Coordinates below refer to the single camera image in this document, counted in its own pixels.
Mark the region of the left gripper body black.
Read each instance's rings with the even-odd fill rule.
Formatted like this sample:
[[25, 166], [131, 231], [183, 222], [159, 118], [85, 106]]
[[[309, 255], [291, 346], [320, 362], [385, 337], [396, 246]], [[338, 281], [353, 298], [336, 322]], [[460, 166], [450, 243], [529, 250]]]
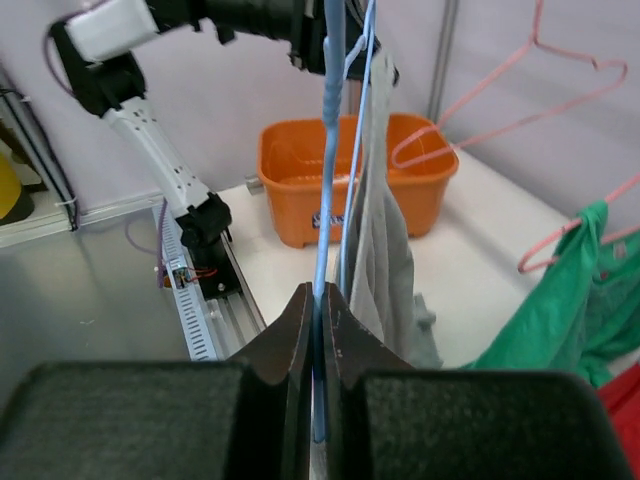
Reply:
[[[327, 35], [323, 1], [294, 0], [289, 36], [291, 64], [301, 71], [324, 75], [323, 42]], [[356, 41], [364, 33], [365, 10], [360, 1], [346, 0], [345, 52], [357, 48]]]

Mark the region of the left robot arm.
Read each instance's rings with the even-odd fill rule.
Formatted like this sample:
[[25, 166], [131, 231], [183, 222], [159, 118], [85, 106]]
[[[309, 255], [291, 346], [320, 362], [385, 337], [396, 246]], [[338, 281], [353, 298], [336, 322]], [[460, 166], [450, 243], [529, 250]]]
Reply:
[[380, 47], [374, 8], [372, 1], [102, 1], [55, 21], [47, 37], [84, 110], [142, 153], [194, 264], [218, 269], [227, 258], [222, 238], [230, 209], [192, 173], [159, 126], [133, 49], [180, 27], [200, 30], [208, 19], [221, 44], [236, 33], [286, 41], [297, 69], [334, 84], [364, 81], [364, 51]]

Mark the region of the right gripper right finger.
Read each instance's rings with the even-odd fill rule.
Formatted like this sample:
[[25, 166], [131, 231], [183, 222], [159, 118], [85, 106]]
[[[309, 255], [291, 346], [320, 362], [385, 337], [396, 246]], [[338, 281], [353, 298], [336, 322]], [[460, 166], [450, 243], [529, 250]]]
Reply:
[[330, 478], [619, 477], [619, 442], [581, 378], [413, 368], [331, 284], [322, 317]]

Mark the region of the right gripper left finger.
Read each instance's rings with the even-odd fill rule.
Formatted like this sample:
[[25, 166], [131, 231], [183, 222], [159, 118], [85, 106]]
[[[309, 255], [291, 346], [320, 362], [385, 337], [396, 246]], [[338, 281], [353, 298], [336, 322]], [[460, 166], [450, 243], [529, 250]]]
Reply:
[[305, 479], [313, 295], [224, 361], [58, 362], [1, 416], [5, 479]]

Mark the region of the blue hanger of grey top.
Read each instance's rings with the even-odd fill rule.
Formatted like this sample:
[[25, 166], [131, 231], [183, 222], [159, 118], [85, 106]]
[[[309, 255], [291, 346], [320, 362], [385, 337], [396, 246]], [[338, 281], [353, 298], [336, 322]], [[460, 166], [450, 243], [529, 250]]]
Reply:
[[325, 80], [323, 92], [322, 121], [326, 130], [326, 142], [323, 161], [323, 175], [320, 205], [320, 228], [317, 243], [316, 267], [313, 281], [313, 314], [311, 339], [313, 347], [312, 395], [313, 395], [313, 440], [321, 443], [326, 438], [326, 371], [323, 346], [322, 298], [325, 290], [325, 277], [328, 264], [328, 248], [331, 232], [333, 199], [333, 181], [337, 147], [339, 140], [339, 111], [342, 90], [349, 68], [364, 50], [366, 52], [365, 69], [360, 106], [364, 107], [371, 78], [371, 60], [375, 45], [376, 3], [369, 1], [364, 17], [362, 33], [350, 51], [346, 50], [346, 5], [343, 1], [324, 3], [327, 35], [323, 41], [325, 59]]

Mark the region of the grey tank top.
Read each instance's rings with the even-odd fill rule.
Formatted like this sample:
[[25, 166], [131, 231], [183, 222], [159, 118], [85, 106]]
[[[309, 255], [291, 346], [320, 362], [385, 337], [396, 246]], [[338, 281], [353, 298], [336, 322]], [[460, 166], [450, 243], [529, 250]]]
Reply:
[[397, 356], [439, 369], [432, 327], [436, 315], [414, 291], [414, 258], [406, 221], [387, 179], [387, 132], [394, 63], [373, 56], [363, 132], [363, 166], [336, 260], [337, 280], [352, 314]]

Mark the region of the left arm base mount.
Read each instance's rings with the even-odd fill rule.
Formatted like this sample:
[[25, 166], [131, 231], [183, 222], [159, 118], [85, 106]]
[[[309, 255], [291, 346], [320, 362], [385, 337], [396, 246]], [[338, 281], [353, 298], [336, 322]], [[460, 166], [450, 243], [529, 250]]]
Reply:
[[226, 298], [241, 291], [241, 283], [222, 238], [189, 254], [205, 300]]

